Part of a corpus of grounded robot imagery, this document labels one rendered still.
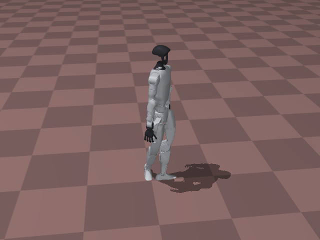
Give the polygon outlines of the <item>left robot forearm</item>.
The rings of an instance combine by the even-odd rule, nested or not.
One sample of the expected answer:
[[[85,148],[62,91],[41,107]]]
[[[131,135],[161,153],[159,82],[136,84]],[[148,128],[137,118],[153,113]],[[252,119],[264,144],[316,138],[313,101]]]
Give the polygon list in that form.
[[[169,109],[169,104],[170,104],[170,95],[171,95],[171,92],[169,93],[169,97],[168,97],[168,100],[165,104],[165,107],[167,107]]]

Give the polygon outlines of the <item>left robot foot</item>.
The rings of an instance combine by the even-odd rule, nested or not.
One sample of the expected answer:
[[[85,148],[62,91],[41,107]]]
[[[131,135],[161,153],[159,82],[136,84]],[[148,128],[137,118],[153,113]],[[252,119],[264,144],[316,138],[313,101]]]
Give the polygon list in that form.
[[[155,177],[155,179],[156,180],[171,180],[171,179],[175,179],[176,178],[176,176],[175,175],[171,175],[171,174],[168,174],[168,173],[165,173],[166,175],[164,176],[163,174],[163,176],[161,175],[161,173],[158,173],[157,175],[156,175],[156,177]]]

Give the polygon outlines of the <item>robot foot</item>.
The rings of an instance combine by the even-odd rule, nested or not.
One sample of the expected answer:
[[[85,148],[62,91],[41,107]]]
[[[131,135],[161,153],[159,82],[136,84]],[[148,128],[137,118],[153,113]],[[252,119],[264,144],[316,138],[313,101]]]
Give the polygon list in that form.
[[[163,174],[163,176],[161,175],[161,173],[158,173],[157,175],[156,175],[156,177],[155,177],[155,179],[156,180],[171,180],[171,179],[175,179],[176,178],[176,176],[175,175],[171,175],[171,174],[168,174],[168,173],[165,173],[166,175],[164,176]]]
[[[147,168],[146,170],[146,164],[144,165],[144,178],[147,181],[150,181],[153,179],[151,169],[149,170],[149,168]]]

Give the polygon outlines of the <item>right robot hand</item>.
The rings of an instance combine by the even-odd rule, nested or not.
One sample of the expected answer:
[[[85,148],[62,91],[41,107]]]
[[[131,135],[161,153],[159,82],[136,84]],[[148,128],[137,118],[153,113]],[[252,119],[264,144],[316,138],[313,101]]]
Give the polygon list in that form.
[[[152,127],[147,127],[147,125],[146,125],[146,129],[147,130],[145,131],[145,134],[144,134],[145,135],[144,136],[144,140],[146,140],[147,142],[149,141],[150,143],[151,143],[151,141],[154,142],[153,141],[153,136],[155,137],[155,139],[157,139],[157,137],[154,134],[153,128],[154,128],[154,122],[152,122]]]

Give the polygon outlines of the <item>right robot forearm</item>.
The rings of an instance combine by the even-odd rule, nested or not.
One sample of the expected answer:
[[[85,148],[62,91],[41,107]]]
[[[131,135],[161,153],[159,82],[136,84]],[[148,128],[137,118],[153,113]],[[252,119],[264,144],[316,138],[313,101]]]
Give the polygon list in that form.
[[[155,116],[155,102],[153,100],[150,100],[148,102],[148,105],[147,105],[147,123],[146,123],[146,126],[149,127],[149,128],[152,128],[152,123],[154,121],[154,116]]]

